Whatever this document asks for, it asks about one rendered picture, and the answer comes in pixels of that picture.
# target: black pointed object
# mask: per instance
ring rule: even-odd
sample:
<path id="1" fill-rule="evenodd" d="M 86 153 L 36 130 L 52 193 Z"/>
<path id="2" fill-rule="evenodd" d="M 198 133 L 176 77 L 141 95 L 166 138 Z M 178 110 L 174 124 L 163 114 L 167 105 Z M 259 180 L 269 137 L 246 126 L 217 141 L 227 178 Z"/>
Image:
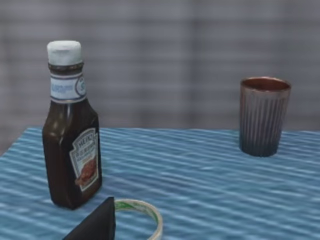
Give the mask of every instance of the black pointed object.
<path id="1" fill-rule="evenodd" d="M 114 240 L 115 198 L 109 197 L 63 240 Z"/>

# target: metal cup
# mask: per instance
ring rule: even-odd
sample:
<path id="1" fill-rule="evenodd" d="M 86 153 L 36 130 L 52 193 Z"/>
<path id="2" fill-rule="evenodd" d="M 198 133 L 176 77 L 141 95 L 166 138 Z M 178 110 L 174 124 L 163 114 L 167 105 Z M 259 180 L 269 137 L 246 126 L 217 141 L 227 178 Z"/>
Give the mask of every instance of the metal cup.
<path id="1" fill-rule="evenodd" d="M 277 153 L 290 98 L 291 84 L 273 77 L 241 82 L 240 149 L 255 157 Z"/>

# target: heinz bottle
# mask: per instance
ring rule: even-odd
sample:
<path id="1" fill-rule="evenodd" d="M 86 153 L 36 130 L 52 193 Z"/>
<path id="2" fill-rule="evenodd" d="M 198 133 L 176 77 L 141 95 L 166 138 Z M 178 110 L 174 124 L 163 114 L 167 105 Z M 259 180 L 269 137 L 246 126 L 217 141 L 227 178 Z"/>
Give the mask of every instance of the heinz bottle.
<path id="1" fill-rule="evenodd" d="M 102 185 L 98 114 L 91 107 L 83 75 L 81 44 L 47 46 L 51 105 L 42 131 L 52 201 L 76 209 Z"/>

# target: blue table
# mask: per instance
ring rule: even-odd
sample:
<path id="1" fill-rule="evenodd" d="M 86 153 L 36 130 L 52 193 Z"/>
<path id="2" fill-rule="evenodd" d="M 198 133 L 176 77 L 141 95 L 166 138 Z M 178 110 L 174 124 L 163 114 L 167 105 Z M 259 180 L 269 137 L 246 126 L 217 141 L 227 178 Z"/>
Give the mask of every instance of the blue table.
<path id="1" fill-rule="evenodd" d="M 269 158 L 242 153 L 232 130 L 100 134 L 103 187 L 69 211 L 50 200 L 41 129 L 24 132 L 0 158 L 0 240 L 59 240 L 110 196 L 155 205 L 164 240 L 320 239 L 320 132 L 284 132 Z M 136 216 L 117 213 L 117 240 L 153 233 Z"/>

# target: tape roll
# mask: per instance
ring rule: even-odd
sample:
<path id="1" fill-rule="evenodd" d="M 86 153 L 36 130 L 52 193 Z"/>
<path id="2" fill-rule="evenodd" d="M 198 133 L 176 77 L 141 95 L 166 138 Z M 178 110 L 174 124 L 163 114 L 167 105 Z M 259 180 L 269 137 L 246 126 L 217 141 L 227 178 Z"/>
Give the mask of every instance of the tape roll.
<path id="1" fill-rule="evenodd" d="M 154 234 L 148 240 L 161 240 L 164 229 L 164 221 L 157 208 L 147 202 L 133 199 L 119 199 L 114 202 L 116 211 L 138 211 L 149 215 L 156 222 Z"/>

